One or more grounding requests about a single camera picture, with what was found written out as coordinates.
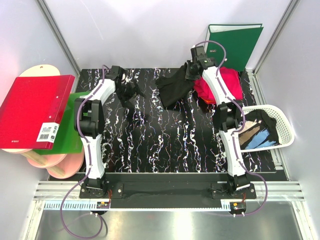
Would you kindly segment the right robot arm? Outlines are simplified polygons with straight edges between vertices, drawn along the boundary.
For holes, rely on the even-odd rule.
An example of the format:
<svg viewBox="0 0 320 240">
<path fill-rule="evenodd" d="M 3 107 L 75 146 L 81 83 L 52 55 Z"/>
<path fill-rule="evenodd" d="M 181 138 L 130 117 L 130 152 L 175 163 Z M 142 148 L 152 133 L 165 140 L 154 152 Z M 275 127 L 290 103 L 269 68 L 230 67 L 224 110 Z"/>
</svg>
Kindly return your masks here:
<svg viewBox="0 0 320 240">
<path fill-rule="evenodd" d="M 219 133 L 227 159 L 226 191 L 234 195 L 250 186 L 244 169 L 239 143 L 240 123 L 245 122 L 243 105 L 232 95 L 221 75 L 220 66 L 208 57 L 203 45 L 194 45 L 191 60 L 187 62 L 186 79 L 203 78 L 212 92 L 216 108 L 212 117 L 214 130 Z"/>
</svg>

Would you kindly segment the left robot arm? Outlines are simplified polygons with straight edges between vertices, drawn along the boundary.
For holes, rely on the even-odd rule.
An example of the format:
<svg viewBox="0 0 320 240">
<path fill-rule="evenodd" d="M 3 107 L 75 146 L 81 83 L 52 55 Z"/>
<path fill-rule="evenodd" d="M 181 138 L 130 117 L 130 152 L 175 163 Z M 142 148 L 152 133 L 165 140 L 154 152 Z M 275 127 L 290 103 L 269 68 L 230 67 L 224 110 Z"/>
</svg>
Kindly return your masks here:
<svg viewBox="0 0 320 240">
<path fill-rule="evenodd" d="M 81 190 L 95 194 L 98 198 L 110 195 L 105 167 L 102 158 L 102 135 L 105 129 L 103 105 L 109 96 L 116 94 L 121 106 L 133 109 L 131 100 L 137 96 L 144 97 L 136 80 L 128 80 L 125 70 L 113 65 L 105 74 L 102 67 L 102 78 L 87 95 L 74 101 L 74 129 L 79 134 L 86 164 L 85 176 L 79 181 Z"/>
</svg>

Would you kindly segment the pink t-shirt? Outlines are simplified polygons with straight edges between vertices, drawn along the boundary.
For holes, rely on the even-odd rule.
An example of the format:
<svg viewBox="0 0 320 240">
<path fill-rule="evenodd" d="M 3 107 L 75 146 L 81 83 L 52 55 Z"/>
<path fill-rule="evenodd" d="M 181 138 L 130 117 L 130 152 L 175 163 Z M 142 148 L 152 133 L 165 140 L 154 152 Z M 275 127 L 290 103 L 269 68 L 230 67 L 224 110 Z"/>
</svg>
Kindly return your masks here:
<svg viewBox="0 0 320 240">
<path fill-rule="evenodd" d="M 222 66 L 220 69 L 221 77 L 230 93 L 237 101 L 243 100 L 243 90 L 240 84 L 239 74 L 232 68 Z M 216 100 L 208 84 L 203 78 L 197 79 L 194 83 L 194 90 L 201 99 Z"/>
</svg>

